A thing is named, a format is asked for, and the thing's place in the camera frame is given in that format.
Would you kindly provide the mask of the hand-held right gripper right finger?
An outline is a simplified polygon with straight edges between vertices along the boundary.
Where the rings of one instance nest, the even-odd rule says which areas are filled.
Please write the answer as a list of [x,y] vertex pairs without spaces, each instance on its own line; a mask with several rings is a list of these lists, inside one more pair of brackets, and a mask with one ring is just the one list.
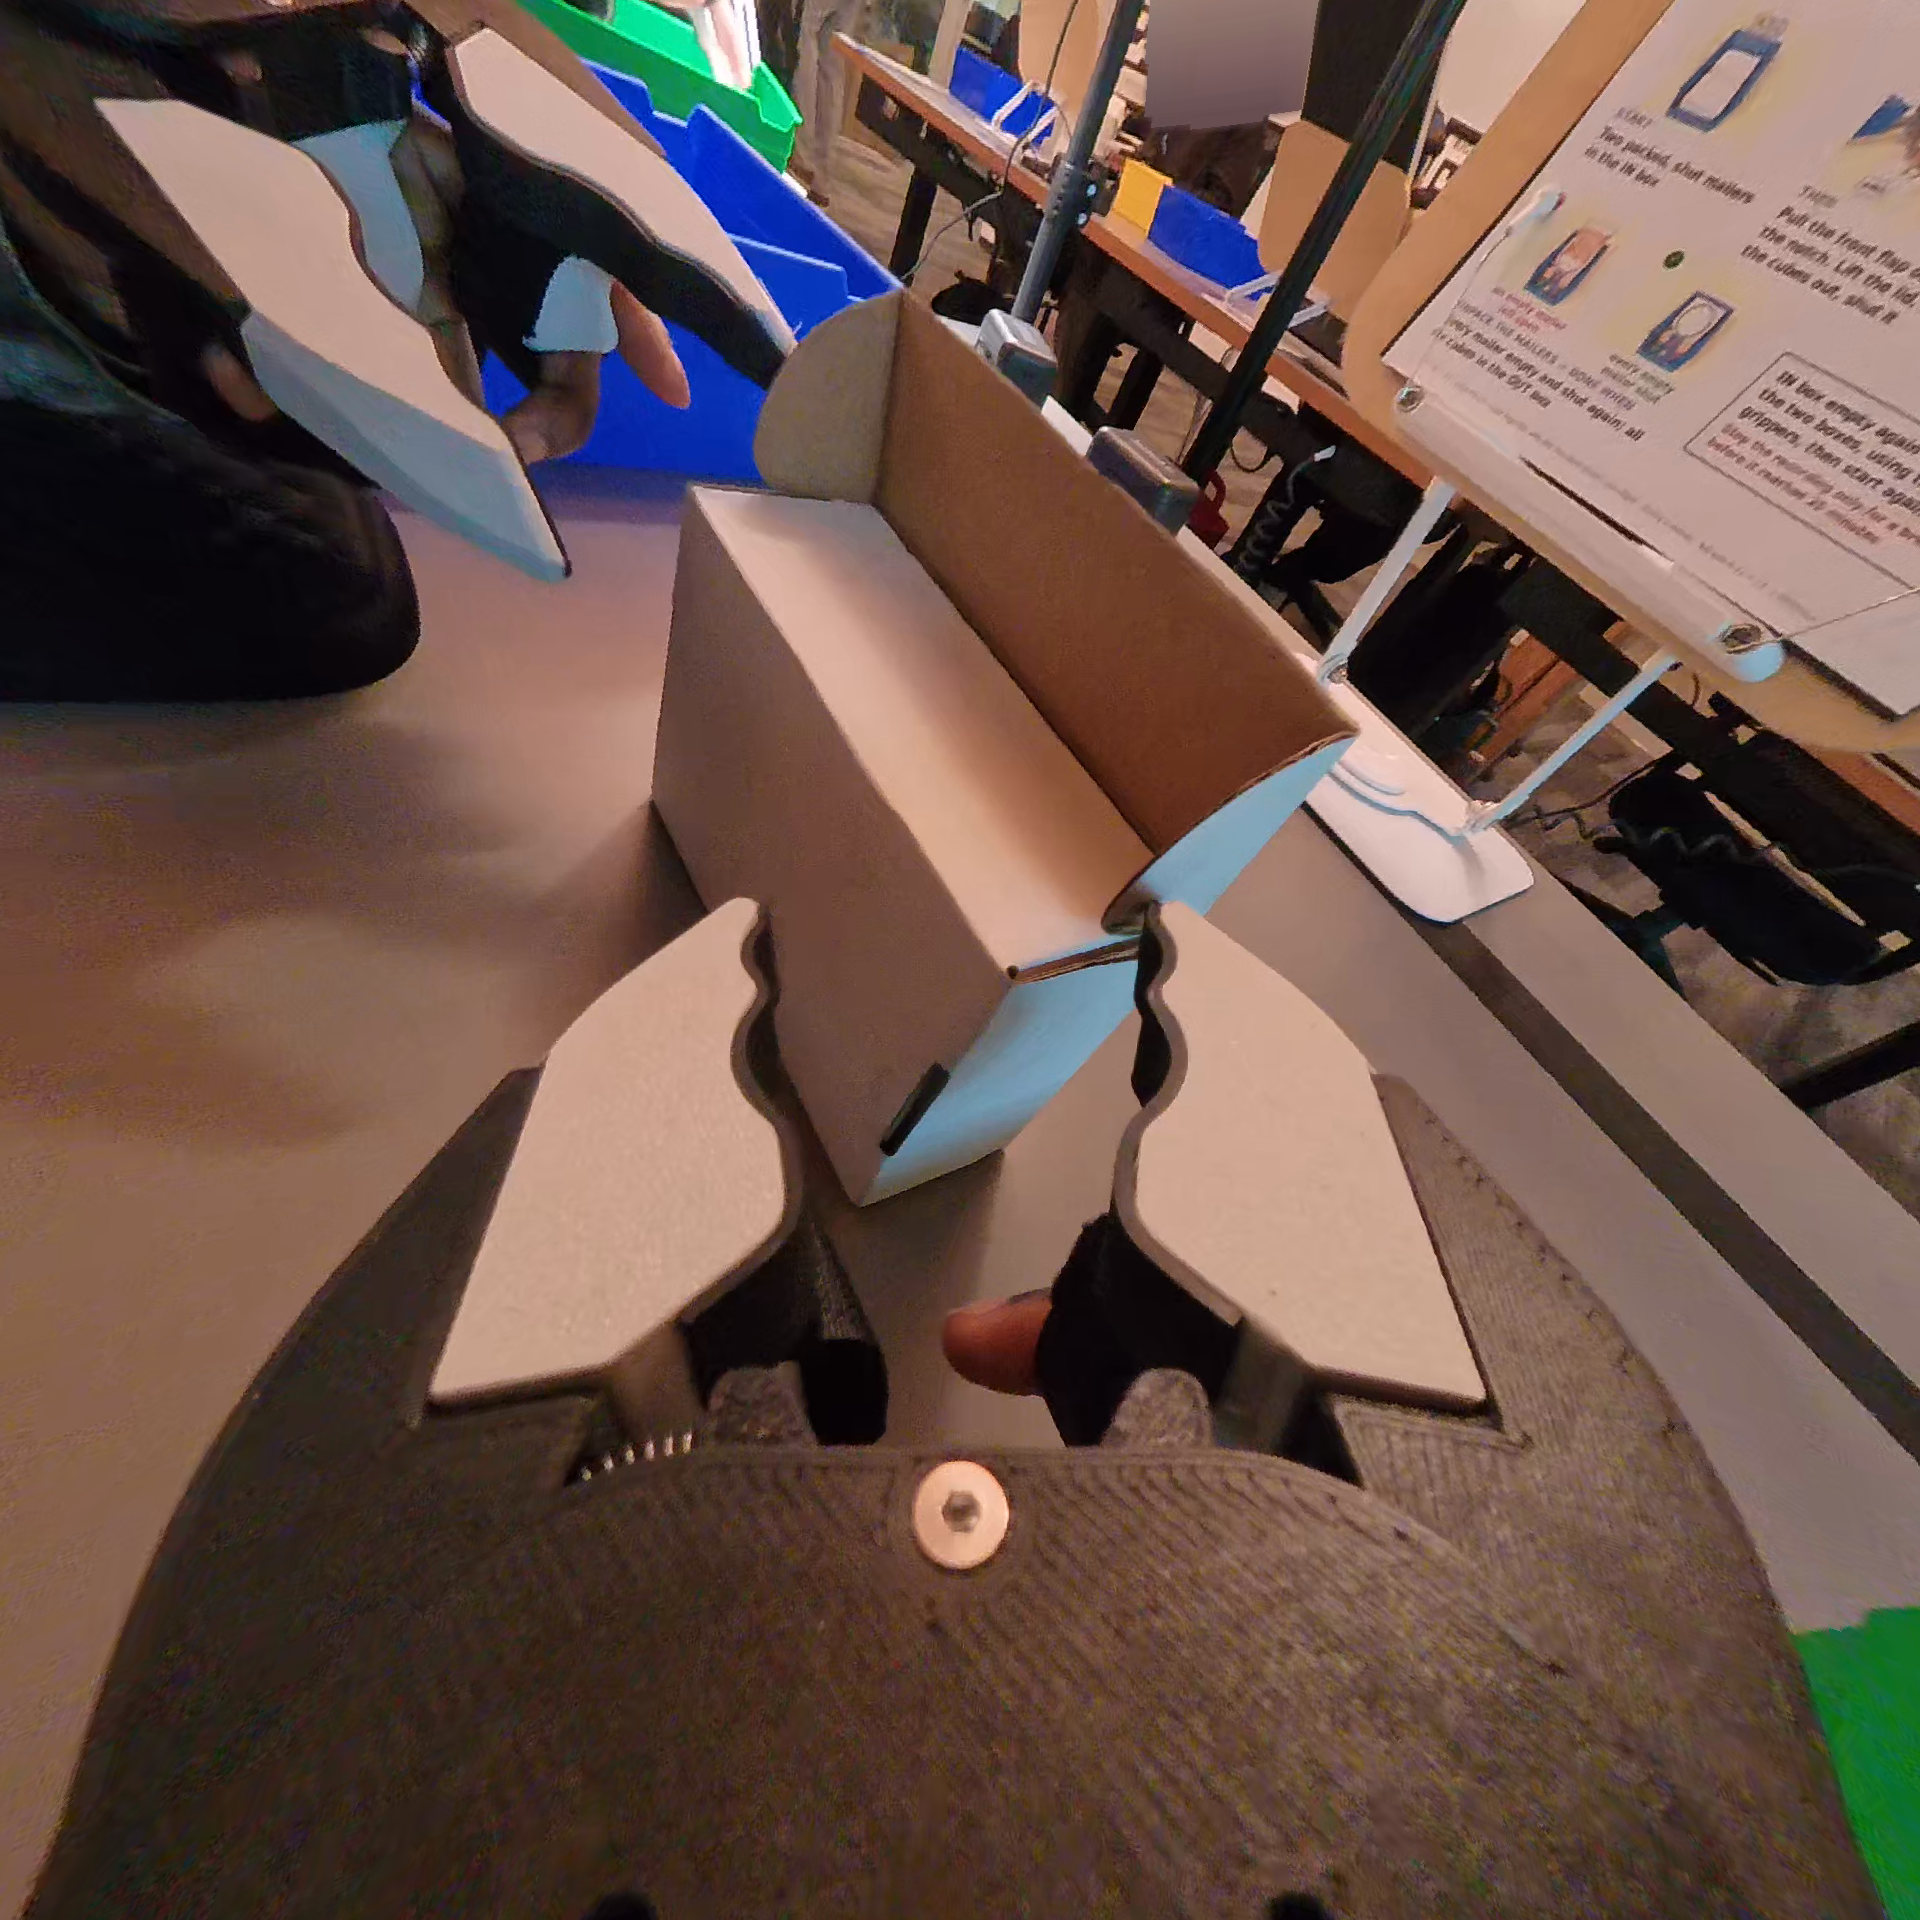
[[1185,903],[1140,947],[1128,1242],[1233,1334],[1227,1445],[1279,1445],[1314,1387],[1489,1409],[1374,1070],[1304,989]]

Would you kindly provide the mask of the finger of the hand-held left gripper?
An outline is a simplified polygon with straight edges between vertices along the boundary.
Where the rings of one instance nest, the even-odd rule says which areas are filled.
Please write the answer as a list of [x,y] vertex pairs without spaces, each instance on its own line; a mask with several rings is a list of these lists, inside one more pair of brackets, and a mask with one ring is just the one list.
[[596,282],[634,294],[756,389],[796,335],[658,143],[560,49],[498,27],[448,35],[448,131],[465,177],[454,278],[483,347],[519,373],[590,353]]
[[97,113],[235,285],[247,361],[289,419],[448,533],[544,582],[570,575],[518,451],[370,274],[312,156],[193,103]]

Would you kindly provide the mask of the white cardboard mailer box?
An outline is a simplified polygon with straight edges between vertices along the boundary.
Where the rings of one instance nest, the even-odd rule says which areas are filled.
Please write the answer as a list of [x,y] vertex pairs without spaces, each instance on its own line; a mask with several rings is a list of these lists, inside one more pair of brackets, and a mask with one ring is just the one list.
[[1006,1147],[1358,730],[1280,617],[913,294],[819,324],[687,495],[654,803],[761,905],[857,1206]]

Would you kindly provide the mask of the person's left forearm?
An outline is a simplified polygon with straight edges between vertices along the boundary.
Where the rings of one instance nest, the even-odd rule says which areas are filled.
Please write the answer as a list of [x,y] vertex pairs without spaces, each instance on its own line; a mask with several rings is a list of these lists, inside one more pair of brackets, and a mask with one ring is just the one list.
[[250,420],[209,377],[247,307],[105,119],[104,103],[175,97],[123,44],[44,4],[6,4],[6,227],[32,285],[132,395],[250,447]]

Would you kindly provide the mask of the wooden background desk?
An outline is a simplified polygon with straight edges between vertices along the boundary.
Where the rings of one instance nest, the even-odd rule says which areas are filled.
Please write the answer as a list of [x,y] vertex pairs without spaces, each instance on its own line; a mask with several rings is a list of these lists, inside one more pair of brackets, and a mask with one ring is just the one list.
[[[847,54],[856,81],[856,129],[905,166],[889,271],[915,282],[926,298],[950,284],[930,270],[937,250],[932,212],[939,197],[960,207],[959,225],[991,225],[996,238],[1022,243],[1040,229],[1048,185],[1026,170],[999,183],[999,161],[986,133],[966,125],[970,107],[951,103],[924,76],[888,54]],[[1088,316],[1090,347],[1059,349],[1063,410],[1081,425],[1136,428],[1162,377],[1177,377],[1203,403],[1225,394],[1233,358],[1254,333],[1236,302],[1148,239],[1143,229],[1099,210],[1066,250],[1074,285],[1072,314]],[[1428,471],[1403,447],[1392,447],[1361,419],[1337,373],[1332,317],[1295,327],[1268,363],[1264,394],[1251,401],[1239,437],[1273,465],[1268,486],[1304,513],[1316,500],[1323,522],[1358,525],[1372,561],[1428,485]],[[1603,684],[1626,673],[1626,627],[1600,623],[1598,604],[1547,569],[1476,508],[1454,506],[1443,540],[1422,562],[1435,593],[1481,593],[1489,614],[1522,612],[1480,665],[1475,686],[1500,699],[1486,730],[1463,737],[1458,762],[1486,773],[1496,751],[1518,746],[1555,705],[1574,694],[1579,665],[1598,665]],[[1712,769],[1728,774],[1735,810],[1755,822],[1758,806],[1780,810],[1794,798],[1799,826],[1834,821],[1859,830],[1873,846],[1895,835],[1916,837],[1916,773],[1886,757],[1758,748],[1760,733],[1722,694],[1684,698],[1675,690],[1639,698],[1630,718],[1649,723],[1665,748],[1704,748]]]

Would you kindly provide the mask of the grey desk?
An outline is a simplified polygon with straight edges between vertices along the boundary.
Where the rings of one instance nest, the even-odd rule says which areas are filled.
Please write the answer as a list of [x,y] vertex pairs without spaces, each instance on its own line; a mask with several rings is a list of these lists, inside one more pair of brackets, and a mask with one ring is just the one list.
[[[650,806],[684,483],[572,578],[398,513],[423,642],[318,705],[6,709],[6,1915],[143,1578],[334,1268],[702,908]],[[1307,811],[1218,924],[1411,1083],[1665,1379],[1794,1629],[1916,1606],[1916,1220],[1551,878],[1406,918]]]

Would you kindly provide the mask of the person's left hand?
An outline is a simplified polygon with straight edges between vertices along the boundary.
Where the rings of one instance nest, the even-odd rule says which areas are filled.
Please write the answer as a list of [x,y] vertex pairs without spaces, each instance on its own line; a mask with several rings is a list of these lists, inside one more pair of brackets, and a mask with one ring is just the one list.
[[[671,410],[689,410],[689,374],[660,317],[630,287],[611,284],[609,317],[615,355],[639,383]],[[504,419],[504,431],[527,466],[568,459],[593,437],[604,387],[607,353],[543,353],[528,395]]]

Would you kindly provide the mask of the person's right hand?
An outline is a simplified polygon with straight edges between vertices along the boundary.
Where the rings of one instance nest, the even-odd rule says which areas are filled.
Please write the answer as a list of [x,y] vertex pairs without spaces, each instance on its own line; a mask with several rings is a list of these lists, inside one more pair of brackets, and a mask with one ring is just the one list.
[[950,1367],[994,1394],[1036,1396],[1040,1334],[1049,1310],[1051,1299],[1044,1291],[951,1310],[942,1329]]

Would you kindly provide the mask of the blue plastic bin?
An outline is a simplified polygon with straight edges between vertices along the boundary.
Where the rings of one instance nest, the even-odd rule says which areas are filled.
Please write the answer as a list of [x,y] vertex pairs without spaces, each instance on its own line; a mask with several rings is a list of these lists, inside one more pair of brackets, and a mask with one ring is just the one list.
[[[423,97],[448,131],[448,38],[423,76]],[[619,93],[609,97],[624,110]],[[634,122],[658,143],[658,122]],[[483,363],[511,370],[522,403],[538,379],[540,355],[531,373],[519,373],[483,347],[470,303],[456,287],[454,229],[465,198],[465,177],[450,131],[446,143],[460,173],[448,239],[450,298]],[[772,387],[761,390],[681,327],[663,322],[689,374],[689,410],[680,411],[642,389],[617,358],[609,307],[594,300],[593,314],[607,333],[593,353],[609,355],[601,407],[593,437],[568,459],[759,483],[791,495],[870,498],[881,473],[894,383],[898,287],[707,107],[684,123],[673,123],[658,150],[732,236],[778,302],[796,346]]]

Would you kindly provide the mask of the small blue bin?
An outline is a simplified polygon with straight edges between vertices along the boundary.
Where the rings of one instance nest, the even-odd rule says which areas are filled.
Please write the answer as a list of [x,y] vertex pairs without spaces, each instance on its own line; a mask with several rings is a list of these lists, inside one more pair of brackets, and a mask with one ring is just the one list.
[[1279,284],[1262,262],[1258,236],[1241,220],[1176,183],[1160,193],[1148,238],[1214,298],[1262,300]]
[[950,91],[1009,137],[1020,137],[1054,115],[1054,100],[1048,93],[966,44],[954,53]]

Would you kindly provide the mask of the grey pole clamp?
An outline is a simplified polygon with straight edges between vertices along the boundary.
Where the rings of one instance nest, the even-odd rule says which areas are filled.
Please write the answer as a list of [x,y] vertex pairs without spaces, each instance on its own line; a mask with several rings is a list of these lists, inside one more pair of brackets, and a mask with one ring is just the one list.
[[1036,322],[994,308],[976,324],[974,353],[1039,410],[1054,394],[1060,363]]

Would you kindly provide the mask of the grey metal pole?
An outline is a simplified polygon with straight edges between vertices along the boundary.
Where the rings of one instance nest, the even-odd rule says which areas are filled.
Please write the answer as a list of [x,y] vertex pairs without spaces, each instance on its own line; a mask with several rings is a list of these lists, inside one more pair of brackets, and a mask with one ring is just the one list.
[[1036,21],[1059,26],[1059,61],[1048,65],[1042,91],[1067,113],[1067,146],[1051,173],[1040,229],[1015,294],[1012,316],[1020,322],[1039,322],[1067,238],[1080,234],[1094,212],[1099,131],[1146,9],[1146,2],[1040,4]]

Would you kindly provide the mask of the black office chair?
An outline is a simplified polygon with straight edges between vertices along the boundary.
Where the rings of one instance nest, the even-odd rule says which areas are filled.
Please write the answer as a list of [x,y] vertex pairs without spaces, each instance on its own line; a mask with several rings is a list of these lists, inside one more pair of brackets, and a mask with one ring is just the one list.
[[1777,733],[1656,759],[1606,803],[1596,846],[1656,887],[1651,911],[1598,914],[1672,986],[1681,929],[1777,988],[1916,975],[1916,831]]

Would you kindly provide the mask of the dark pole clamp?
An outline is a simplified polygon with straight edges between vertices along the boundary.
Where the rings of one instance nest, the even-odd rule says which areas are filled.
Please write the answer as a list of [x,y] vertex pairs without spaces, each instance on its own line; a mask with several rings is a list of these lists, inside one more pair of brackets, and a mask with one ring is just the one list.
[[1198,483],[1129,428],[1103,425],[1088,465],[1128,493],[1162,530],[1179,534],[1201,498]]

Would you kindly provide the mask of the brown cardboard panel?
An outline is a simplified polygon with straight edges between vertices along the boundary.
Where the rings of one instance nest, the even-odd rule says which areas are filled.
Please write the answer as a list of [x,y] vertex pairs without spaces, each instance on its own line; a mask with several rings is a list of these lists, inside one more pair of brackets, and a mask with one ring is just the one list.
[[[1346,139],[1306,119],[1283,131],[1264,183],[1264,210],[1258,229],[1258,250],[1266,271],[1287,267],[1346,154]],[[1336,316],[1353,317],[1364,290],[1399,250],[1408,225],[1408,170],[1382,161],[1312,278],[1312,290],[1328,302]]]

